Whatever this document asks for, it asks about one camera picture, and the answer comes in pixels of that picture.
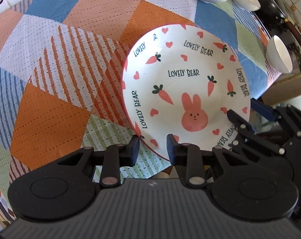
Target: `tablecloth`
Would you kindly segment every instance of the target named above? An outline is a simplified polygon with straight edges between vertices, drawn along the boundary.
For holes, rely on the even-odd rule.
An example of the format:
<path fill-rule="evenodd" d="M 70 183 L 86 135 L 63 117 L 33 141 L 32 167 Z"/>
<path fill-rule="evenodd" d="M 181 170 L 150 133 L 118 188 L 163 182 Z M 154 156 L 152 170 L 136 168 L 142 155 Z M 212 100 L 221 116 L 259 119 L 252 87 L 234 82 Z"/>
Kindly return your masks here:
<path fill-rule="evenodd" d="M 263 27 L 231 0 L 23 0 L 0 15 L 1 219 L 15 218 L 7 191 L 19 176 L 81 146 L 130 140 L 122 65 L 142 35 L 166 24 L 196 25 L 228 44 L 252 97 L 280 75 L 266 62 Z M 169 165 L 141 144 L 121 178 L 149 178 Z"/>

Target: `patchwork tablecloth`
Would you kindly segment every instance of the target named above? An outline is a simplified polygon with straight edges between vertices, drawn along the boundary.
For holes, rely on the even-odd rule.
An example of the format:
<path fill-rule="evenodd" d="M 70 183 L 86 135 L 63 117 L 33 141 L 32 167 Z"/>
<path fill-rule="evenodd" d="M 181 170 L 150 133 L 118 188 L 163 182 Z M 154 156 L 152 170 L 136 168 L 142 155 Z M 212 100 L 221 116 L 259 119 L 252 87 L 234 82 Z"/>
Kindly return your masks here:
<path fill-rule="evenodd" d="M 0 15 L 0 217 L 14 219 L 9 184 L 81 146 L 105 149 L 133 135 L 121 101 L 133 44 L 166 24 L 199 26 L 231 47 L 258 98 L 280 73 L 264 57 L 268 37 L 231 1 L 23 0 Z M 144 145 L 121 177 L 168 167 Z M 95 180 L 98 180 L 100 168 Z"/>

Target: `striped fabric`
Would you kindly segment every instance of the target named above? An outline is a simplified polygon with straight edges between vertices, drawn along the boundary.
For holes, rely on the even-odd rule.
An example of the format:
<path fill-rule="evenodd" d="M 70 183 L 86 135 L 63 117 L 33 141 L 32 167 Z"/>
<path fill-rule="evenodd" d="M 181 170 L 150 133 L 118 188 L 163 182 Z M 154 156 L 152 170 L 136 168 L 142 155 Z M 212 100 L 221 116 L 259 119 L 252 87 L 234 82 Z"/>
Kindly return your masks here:
<path fill-rule="evenodd" d="M 254 15 L 252 12 L 248 12 L 244 9 L 241 9 L 238 7 L 233 1 L 233 11 L 234 11 L 234 17 L 237 19 L 238 22 L 240 22 L 242 25 L 244 25 L 249 31 L 251 31 L 255 36 L 257 36 L 260 39 L 260 34 L 258 31 L 258 24 L 253 19 Z"/>
<path fill-rule="evenodd" d="M 3 214 L 2 216 L 5 218 L 5 220 L 13 221 L 15 218 L 15 215 L 12 211 L 12 207 L 10 206 L 8 200 L 7 200 L 7 190 L 8 186 L 6 187 L 5 191 L 0 188 L 0 213 Z"/>
<path fill-rule="evenodd" d="M 3 148 L 0 144 L 0 190 L 4 195 L 4 198 L 7 199 L 7 191 L 9 188 L 9 169 L 10 169 L 10 159 L 11 155 L 8 150 Z"/>
<path fill-rule="evenodd" d="M 115 50 L 111 39 L 66 25 L 43 50 L 30 83 L 72 103 L 92 108 L 108 62 Z"/>
<path fill-rule="evenodd" d="M 0 144 L 10 150 L 13 128 L 26 82 L 0 68 Z"/>
<path fill-rule="evenodd" d="M 97 96 L 91 112 L 102 119 L 130 128 L 121 99 L 122 65 L 128 53 L 129 47 L 127 45 L 122 43 L 117 45 L 97 90 Z"/>
<path fill-rule="evenodd" d="M 20 3 L 11 6 L 11 10 L 24 14 L 32 2 L 33 0 L 22 0 Z"/>
<path fill-rule="evenodd" d="M 134 131 L 91 115 L 84 133 L 82 146 L 92 146 L 94 150 L 105 150 L 108 146 L 124 143 L 127 144 Z M 121 180 L 129 178 L 149 178 L 170 166 L 170 162 L 150 151 L 142 142 L 134 167 L 122 167 Z M 101 167 L 96 168 L 100 177 Z"/>
<path fill-rule="evenodd" d="M 30 168 L 28 168 L 25 164 L 21 163 L 14 156 L 11 156 L 10 161 L 10 183 L 12 183 L 16 178 L 19 178 L 21 175 L 30 172 Z"/>
<path fill-rule="evenodd" d="M 59 25 L 54 20 L 24 14 L 0 51 L 1 68 L 28 82 L 51 36 L 58 35 Z"/>

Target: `metal pin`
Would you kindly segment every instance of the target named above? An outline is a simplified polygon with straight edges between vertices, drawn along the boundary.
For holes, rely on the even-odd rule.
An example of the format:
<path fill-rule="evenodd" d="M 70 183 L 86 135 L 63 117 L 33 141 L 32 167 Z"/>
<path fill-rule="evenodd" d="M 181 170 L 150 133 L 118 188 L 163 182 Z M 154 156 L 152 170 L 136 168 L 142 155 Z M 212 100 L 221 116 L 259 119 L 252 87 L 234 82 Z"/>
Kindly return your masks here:
<path fill-rule="evenodd" d="M 189 179 L 189 183 L 191 183 L 192 185 L 202 185 L 204 184 L 204 182 L 205 182 L 204 178 L 198 176 L 191 177 Z"/>
<path fill-rule="evenodd" d="M 117 179 L 115 177 L 105 177 L 102 180 L 102 183 L 105 185 L 114 185 L 117 183 Z"/>
<path fill-rule="evenodd" d="M 285 154 L 285 149 L 284 149 L 284 148 L 280 148 L 280 149 L 279 149 L 279 154 L 280 154 L 280 155 Z"/>

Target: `heart illustration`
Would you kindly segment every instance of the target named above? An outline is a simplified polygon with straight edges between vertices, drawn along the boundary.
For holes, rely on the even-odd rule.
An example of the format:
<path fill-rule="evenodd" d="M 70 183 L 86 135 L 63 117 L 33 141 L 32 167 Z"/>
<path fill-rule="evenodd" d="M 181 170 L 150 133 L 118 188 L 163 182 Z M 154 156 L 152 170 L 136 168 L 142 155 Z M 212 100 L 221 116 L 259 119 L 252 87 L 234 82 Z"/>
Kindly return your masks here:
<path fill-rule="evenodd" d="M 242 111 L 243 111 L 243 113 L 247 114 L 247 113 L 248 113 L 248 107 L 244 107 L 244 108 L 242 109 Z"/>
<path fill-rule="evenodd" d="M 224 66 L 222 64 L 220 64 L 220 63 L 217 63 L 217 68 L 220 70 L 220 69 L 223 69 Z"/>
<path fill-rule="evenodd" d="M 156 109 L 151 109 L 150 111 L 150 116 L 153 117 L 154 115 L 157 115 L 158 114 L 158 110 Z"/>
<path fill-rule="evenodd" d="M 179 141 L 179 136 L 177 136 L 177 135 L 173 135 L 173 136 L 174 136 L 175 140 L 176 140 L 177 143 L 178 143 L 178 141 Z"/>
<path fill-rule="evenodd" d="M 202 37 L 204 36 L 204 33 L 203 33 L 202 31 L 198 31 L 198 32 L 197 32 L 197 35 L 198 35 L 200 38 L 202 38 Z"/>
<path fill-rule="evenodd" d="M 138 79 L 139 79 L 139 72 L 138 72 L 138 71 L 136 71 L 136 74 L 134 75 L 134 79 L 135 79 L 135 80 L 138 80 Z"/>
<path fill-rule="evenodd" d="M 186 62 L 187 60 L 188 60 L 188 57 L 186 56 L 186 55 L 180 55 L 182 58 L 183 58 L 183 60 Z"/>
<path fill-rule="evenodd" d="M 220 110 L 221 110 L 224 114 L 227 114 L 227 108 L 226 108 L 226 107 L 222 107 L 222 108 L 220 108 Z"/>
<path fill-rule="evenodd" d="M 214 135 L 219 135 L 219 132 L 220 132 L 220 129 L 216 129 L 216 130 L 212 130 L 212 133 L 214 134 Z"/>
<path fill-rule="evenodd" d="M 171 48 L 171 46 L 172 46 L 172 41 L 166 42 L 166 47 L 167 47 L 167 48 Z"/>
<path fill-rule="evenodd" d="M 230 61 L 235 62 L 235 57 L 234 57 L 234 55 L 231 55 L 231 56 L 230 56 Z"/>
<path fill-rule="evenodd" d="M 151 139 L 150 142 L 155 146 L 158 147 L 157 141 L 155 139 Z"/>

